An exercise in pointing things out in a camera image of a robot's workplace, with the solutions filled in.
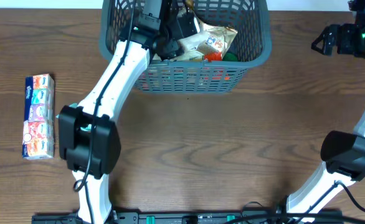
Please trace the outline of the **gold foil snack bag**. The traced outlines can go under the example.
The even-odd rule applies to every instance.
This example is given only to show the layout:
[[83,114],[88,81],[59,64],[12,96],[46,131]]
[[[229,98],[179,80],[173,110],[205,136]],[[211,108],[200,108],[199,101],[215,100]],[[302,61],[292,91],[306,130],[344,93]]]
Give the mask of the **gold foil snack bag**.
[[199,27],[201,28],[200,32],[205,32],[209,35],[206,39],[206,44],[215,50],[214,53],[205,55],[203,60],[207,60],[208,62],[213,60],[221,61],[235,39],[237,31],[230,27],[213,26],[205,23],[199,18],[197,11],[194,9],[193,1],[183,1],[182,3],[183,8],[180,11],[185,9],[186,11],[192,11],[195,13],[199,22]]

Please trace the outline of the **green lidded seasoning jar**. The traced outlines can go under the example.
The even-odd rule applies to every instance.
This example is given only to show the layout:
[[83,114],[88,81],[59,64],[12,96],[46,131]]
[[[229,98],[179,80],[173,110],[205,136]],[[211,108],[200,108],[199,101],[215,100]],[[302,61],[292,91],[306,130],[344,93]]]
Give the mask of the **green lidded seasoning jar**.
[[226,62],[238,62],[238,57],[236,56],[236,54],[233,54],[233,53],[230,53],[230,52],[227,52],[223,59],[223,61],[226,61]]

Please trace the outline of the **mint green wipes packet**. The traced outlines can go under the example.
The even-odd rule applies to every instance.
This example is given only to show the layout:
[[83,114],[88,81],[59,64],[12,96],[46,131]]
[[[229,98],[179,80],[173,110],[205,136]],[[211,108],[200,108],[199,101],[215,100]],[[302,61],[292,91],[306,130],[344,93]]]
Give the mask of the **mint green wipes packet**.
[[56,118],[58,119],[59,129],[90,132],[92,115],[84,112],[83,106],[76,103],[63,106]]

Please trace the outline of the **Kleenex tissue multipack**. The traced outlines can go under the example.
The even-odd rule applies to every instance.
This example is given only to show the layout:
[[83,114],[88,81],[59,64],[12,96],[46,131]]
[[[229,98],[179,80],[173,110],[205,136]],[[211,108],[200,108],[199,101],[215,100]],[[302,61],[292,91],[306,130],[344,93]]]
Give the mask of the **Kleenex tissue multipack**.
[[54,156],[55,82],[50,74],[26,77],[22,158],[51,159]]

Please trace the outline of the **beige paper pouch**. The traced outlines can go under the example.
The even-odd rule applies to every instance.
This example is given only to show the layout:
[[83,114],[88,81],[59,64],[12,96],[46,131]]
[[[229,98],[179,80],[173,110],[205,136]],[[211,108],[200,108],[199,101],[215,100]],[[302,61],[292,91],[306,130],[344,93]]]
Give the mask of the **beige paper pouch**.
[[177,41],[182,48],[183,54],[171,58],[171,61],[201,61],[207,54],[214,53],[215,50],[206,44],[208,34],[200,32]]

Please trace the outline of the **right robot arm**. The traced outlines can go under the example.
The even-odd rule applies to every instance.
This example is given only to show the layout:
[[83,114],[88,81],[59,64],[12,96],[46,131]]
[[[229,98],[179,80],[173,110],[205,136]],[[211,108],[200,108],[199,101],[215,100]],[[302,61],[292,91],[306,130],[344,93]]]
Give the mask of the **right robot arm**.
[[[322,55],[339,54],[365,58],[365,25],[333,24],[311,44]],[[365,178],[365,110],[352,133],[331,131],[321,146],[321,164],[285,202],[287,213],[307,214],[294,221],[313,222],[318,213],[341,190]]]

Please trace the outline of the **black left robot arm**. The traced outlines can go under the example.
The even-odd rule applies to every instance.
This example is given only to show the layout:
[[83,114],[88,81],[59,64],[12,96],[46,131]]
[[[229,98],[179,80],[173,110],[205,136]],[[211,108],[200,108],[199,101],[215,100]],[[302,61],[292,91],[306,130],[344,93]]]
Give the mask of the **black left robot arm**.
[[162,60],[182,55],[178,40],[200,31],[192,6],[183,5],[181,14],[176,1],[146,1],[142,10],[133,2],[98,83],[76,107],[60,111],[59,155],[75,177],[79,223],[106,223],[110,217],[108,181],[121,151],[116,122],[134,83],[155,55]]

